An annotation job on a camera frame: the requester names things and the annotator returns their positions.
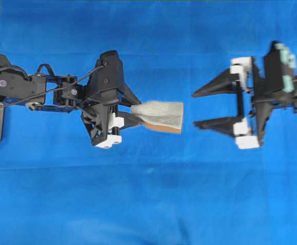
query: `teal component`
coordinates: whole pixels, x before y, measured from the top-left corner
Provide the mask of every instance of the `teal component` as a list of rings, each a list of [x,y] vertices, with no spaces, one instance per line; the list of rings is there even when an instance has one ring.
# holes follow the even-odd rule
[[[285,45],[283,43],[276,43],[275,48],[278,50],[283,50],[285,48]]]
[[[293,91],[293,82],[292,78],[289,75],[282,76],[283,84],[285,85],[284,89],[282,89],[286,93],[290,93]]]
[[[288,65],[289,63],[288,57],[289,57],[289,51],[287,48],[280,50],[280,59],[283,64]]]
[[[289,55],[289,68],[296,69],[296,56],[293,54]]]

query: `gray fabric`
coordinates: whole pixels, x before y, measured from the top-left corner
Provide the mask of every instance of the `gray fabric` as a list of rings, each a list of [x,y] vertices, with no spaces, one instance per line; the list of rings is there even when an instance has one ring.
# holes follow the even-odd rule
[[[131,106],[131,114],[152,125],[167,126],[181,130],[184,104],[182,102],[148,101]]]

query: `blue cloth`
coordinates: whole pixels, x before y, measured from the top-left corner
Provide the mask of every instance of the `blue cloth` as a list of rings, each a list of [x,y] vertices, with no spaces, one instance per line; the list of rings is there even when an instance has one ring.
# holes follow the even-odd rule
[[[181,135],[137,127],[103,150],[79,111],[8,108],[0,244],[297,244],[292,109],[274,111],[254,150],[192,125],[236,114],[233,95],[190,95],[231,58],[262,67],[273,40],[297,59],[297,1],[2,1],[0,53],[12,64],[81,77],[117,50],[141,101],[184,102],[185,116]]]

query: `black cable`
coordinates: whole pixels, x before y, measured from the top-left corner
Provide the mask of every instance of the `black cable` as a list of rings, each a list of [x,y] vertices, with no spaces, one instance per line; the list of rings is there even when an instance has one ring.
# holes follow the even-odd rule
[[[49,75],[50,75],[51,77],[55,77],[54,72],[53,72],[53,69],[52,69],[51,66],[48,65],[48,64],[41,64],[41,65],[38,67],[38,69],[37,69],[37,73],[36,73],[36,74],[38,74],[38,75],[42,75],[42,76],[47,76],[46,74],[42,74],[42,73],[40,73],[40,71],[41,71],[41,69],[42,69],[43,67],[45,67],[45,68],[47,69],[47,71],[48,71],[48,73],[49,73]]]
[[[9,69],[21,71],[21,73],[23,74],[24,78],[26,80],[30,80],[30,77],[27,75],[26,71],[23,70],[20,66],[17,66],[17,65],[7,65],[7,66],[0,67],[0,72],[2,72],[4,70],[9,70]]]
[[[1,108],[4,108],[4,107],[8,107],[8,106],[13,106],[13,105],[19,104],[19,103],[21,103],[21,102],[25,102],[25,101],[28,101],[28,100],[31,100],[31,99],[40,97],[40,96],[42,96],[42,95],[44,95],[44,94],[47,94],[47,93],[50,93],[50,92],[59,91],[59,90],[63,90],[63,89],[69,88],[69,87],[71,87],[71,86],[73,86],[73,85],[75,85],[75,84],[77,84],[77,83],[80,83],[81,81],[85,80],[85,79],[86,79],[87,77],[89,77],[93,72],[95,72],[96,70],[98,70],[99,68],[102,68],[102,67],[104,67],[104,66],[101,65],[101,66],[98,66],[98,67],[92,69],[90,72],[88,72],[87,75],[85,75],[85,76],[83,76],[82,78],[80,78],[80,79],[74,81],[73,83],[70,83],[69,85],[67,85],[67,86],[65,86],[65,87],[57,87],[57,88],[53,88],[53,89],[44,91],[44,92],[42,92],[42,93],[38,93],[38,94],[35,94],[35,95],[33,95],[33,96],[29,96],[29,97],[24,98],[24,99],[22,99],[22,100],[19,100],[19,101],[16,101],[16,102],[12,102],[12,103],[9,103],[9,104],[6,104],[6,105],[2,105],[2,106],[0,106],[0,109],[1,109]]]

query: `blue fabric surface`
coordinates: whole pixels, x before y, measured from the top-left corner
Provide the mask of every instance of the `blue fabric surface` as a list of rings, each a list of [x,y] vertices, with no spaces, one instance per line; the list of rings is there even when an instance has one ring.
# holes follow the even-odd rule
[[[80,77],[118,50],[141,101],[182,101],[185,116],[181,135],[137,127],[102,150],[78,111],[8,108],[0,244],[297,244],[292,109],[274,111],[254,150],[192,125],[236,114],[232,95],[190,94],[231,58],[261,66],[273,40],[297,59],[297,1],[2,1],[0,53],[12,64]]]

